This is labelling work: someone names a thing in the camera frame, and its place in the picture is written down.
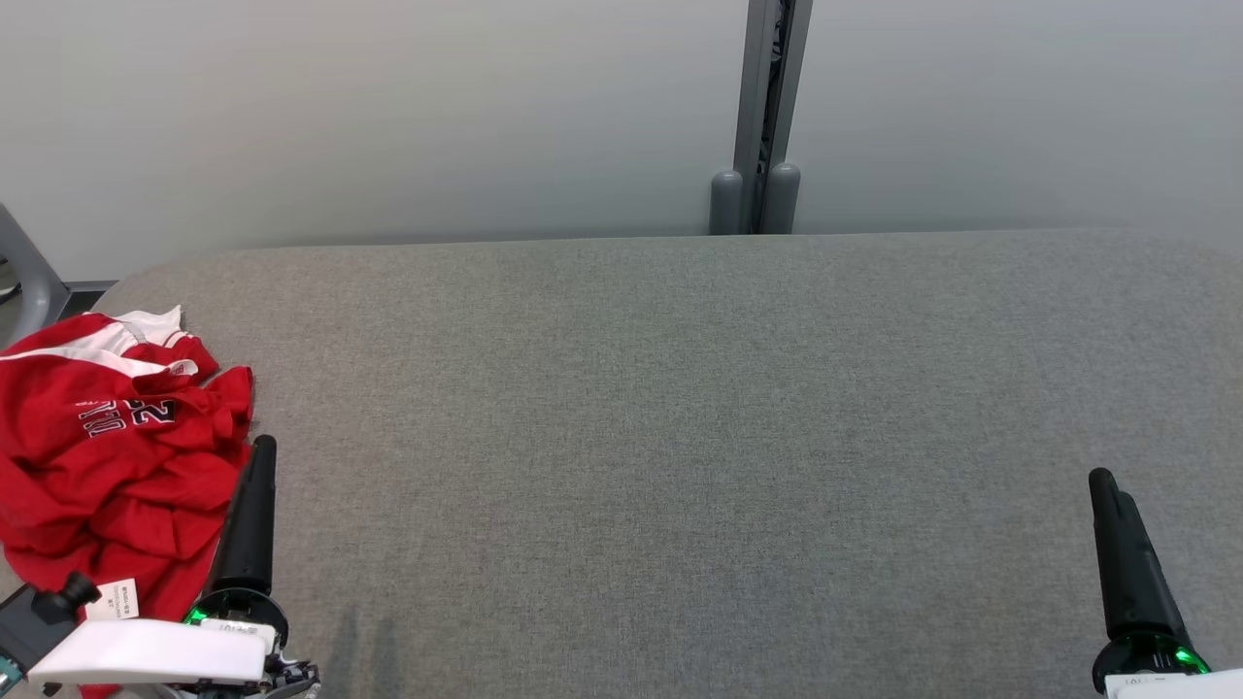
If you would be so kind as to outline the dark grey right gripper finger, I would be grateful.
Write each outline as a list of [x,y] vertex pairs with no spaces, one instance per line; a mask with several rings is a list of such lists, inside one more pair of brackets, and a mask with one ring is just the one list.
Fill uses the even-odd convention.
[[1146,534],[1134,498],[1119,488],[1109,469],[1093,469],[1089,490],[1104,622],[1108,638],[1119,641],[1150,624],[1154,593]]
[[1145,628],[1185,638],[1185,617],[1168,588],[1136,501],[1122,491],[1119,495],[1119,507],[1122,517],[1119,581],[1124,588],[1120,593],[1122,601],[1117,603],[1120,619],[1127,628]]

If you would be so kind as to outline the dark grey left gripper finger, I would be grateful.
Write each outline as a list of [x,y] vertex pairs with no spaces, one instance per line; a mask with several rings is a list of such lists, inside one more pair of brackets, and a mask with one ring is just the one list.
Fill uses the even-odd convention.
[[257,435],[250,460],[237,478],[222,522],[209,592],[244,588],[268,595],[273,575],[277,442]]

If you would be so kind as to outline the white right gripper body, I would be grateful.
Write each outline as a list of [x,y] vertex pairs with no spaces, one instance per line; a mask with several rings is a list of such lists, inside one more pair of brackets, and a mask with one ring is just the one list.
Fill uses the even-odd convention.
[[1122,687],[1171,682],[1212,673],[1190,642],[1168,633],[1124,633],[1109,641],[1093,660],[1093,689],[1115,698]]

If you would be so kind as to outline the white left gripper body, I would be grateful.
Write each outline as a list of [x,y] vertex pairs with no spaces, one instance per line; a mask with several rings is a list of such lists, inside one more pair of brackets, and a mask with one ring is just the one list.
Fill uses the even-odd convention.
[[283,655],[288,622],[249,585],[210,591],[183,622],[86,619],[27,673],[40,689],[123,687],[142,698],[316,698],[319,667]]

